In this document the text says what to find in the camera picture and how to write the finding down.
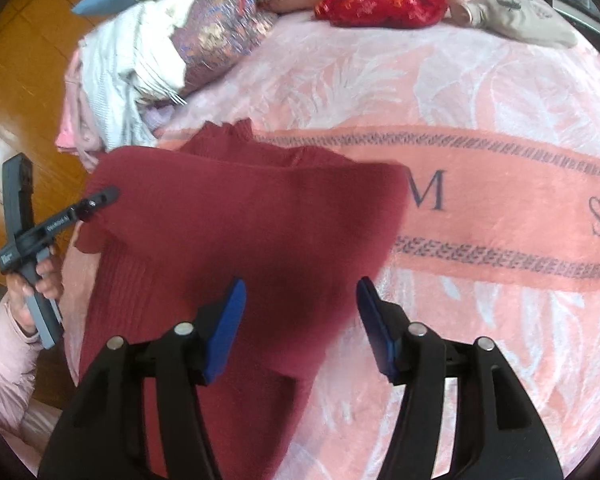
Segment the person's left hand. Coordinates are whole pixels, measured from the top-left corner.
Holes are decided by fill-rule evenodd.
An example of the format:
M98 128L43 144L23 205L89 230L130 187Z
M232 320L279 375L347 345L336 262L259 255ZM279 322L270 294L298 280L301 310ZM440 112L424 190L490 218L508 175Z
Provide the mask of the person's left hand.
M54 250L52 250L49 257L38 264L36 273L41 278L34 286L29 285L19 274L8 274L6 276L9 311L19 325L20 330L27 336L33 336L36 333L36 328L26 305L26 300L33 297L36 292L49 300L59 300L64 293L61 260Z

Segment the pink sleeve left forearm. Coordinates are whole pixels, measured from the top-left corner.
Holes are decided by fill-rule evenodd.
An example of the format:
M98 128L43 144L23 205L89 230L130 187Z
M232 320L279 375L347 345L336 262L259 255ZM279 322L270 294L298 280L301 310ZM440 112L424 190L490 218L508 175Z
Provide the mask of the pink sleeve left forearm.
M38 336L23 333L0 303L0 434L30 471L37 471L61 410L33 397Z

